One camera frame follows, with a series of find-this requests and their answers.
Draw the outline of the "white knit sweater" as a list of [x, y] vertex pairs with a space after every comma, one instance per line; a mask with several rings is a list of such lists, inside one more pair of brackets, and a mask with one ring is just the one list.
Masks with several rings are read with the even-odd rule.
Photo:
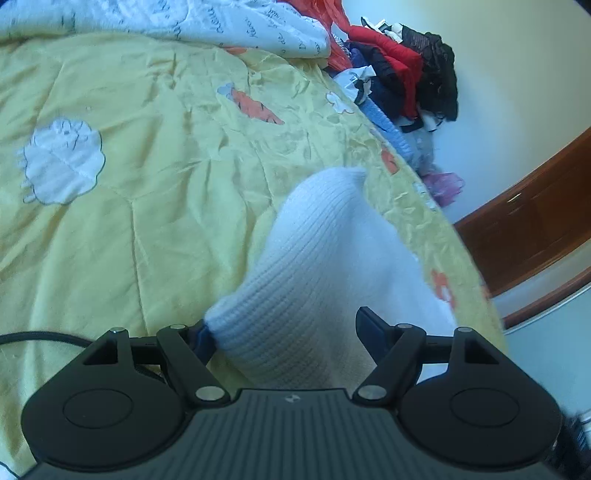
[[247, 384], [354, 389], [374, 369], [356, 312], [449, 336], [456, 320], [396, 228], [363, 195], [361, 168], [322, 170], [284, 201], [259, 260], [204, 317]]

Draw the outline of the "pink plastic bag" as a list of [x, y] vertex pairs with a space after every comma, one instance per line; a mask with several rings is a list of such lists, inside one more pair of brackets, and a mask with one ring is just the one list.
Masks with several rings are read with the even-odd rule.
[[429, 173], [422, 180], [440, 207], [453, 204], [465, 186], [464, 180], [452, 172]]

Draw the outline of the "yellow carrot print bedspread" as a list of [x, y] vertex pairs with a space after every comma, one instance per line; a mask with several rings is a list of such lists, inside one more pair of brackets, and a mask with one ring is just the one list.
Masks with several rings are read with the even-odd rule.
[[1, 330], [95, 339], [204, 320], [322, 170], [419, 260], [456, 328], [506, 348], [485, 282], [406, 160], [314, 61], [92, 33], [1, 44]]

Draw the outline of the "brown wooden door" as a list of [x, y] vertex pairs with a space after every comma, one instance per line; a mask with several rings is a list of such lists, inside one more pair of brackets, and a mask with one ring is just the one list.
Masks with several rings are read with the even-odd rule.
[[455, 224], [493, 297], [590, 243], [590, 131]]

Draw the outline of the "light blue knit garment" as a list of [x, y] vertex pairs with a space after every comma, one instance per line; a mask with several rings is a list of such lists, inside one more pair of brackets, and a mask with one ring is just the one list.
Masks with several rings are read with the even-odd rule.
[[397, 150], [407, 161], [413, 159], [414, 151], [406, 140], [403, 132], [386, 116], [380, 107], [370, 99], [365, 100], [359, 106], [360, 111], [373, 123], [380, 134]]

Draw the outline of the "navy blue garment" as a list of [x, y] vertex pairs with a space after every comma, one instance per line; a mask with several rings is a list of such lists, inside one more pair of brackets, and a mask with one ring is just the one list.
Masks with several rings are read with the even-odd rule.
[[349, 58], [355, 68], [371, 66], [376, 76], [372, 78], [370, 98], [391, 120], [405, 115], [406, 88], [402, 79], [378, 47], [358, 42], [346, 42]]

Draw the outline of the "black garment on pile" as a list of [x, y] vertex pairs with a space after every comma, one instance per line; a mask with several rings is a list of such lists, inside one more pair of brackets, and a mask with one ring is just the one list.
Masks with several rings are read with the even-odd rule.
[[439, 120], [456, 121], [459, 93], [453, 49], [440, 35], [421, 33], [406, 25], [402, 28], [402, 45], [418, 53], [423, 60], [422, 77], [417, 84], [420, 108]]

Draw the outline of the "red garment on pile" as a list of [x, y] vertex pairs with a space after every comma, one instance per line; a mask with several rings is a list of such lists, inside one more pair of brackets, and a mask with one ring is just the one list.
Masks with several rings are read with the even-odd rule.
[[394, 73], [401, 79], [405, 87], [405, 104], [403, 113], [409, 118], [418, 116], [417, 85], [422, 78], [423, 58], [412, 49], [392, 40], [367, 27], [351, 26], [348, 31], [349, 40], [363, 45], [377, 47], [384, 55]]

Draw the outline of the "white text print quilt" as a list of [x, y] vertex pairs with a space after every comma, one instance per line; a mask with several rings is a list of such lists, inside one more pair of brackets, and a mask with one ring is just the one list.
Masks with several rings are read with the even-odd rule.
[[1, 38], [123, 32], [327, 58], [325, 27], [277, 1], [3, 1]]

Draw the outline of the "red plastic bag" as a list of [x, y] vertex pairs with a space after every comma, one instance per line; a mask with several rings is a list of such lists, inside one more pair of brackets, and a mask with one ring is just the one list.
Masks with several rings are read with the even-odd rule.
[[332, 69], [341, 72], [353, 67], [349, 55], [335, 38], [335, 32], [346, 34], [351, 27], [341, 0], [288, 0], [287, 3], [304, 16], [318, 20], [328, 31], [331, 37], [328, 65]]

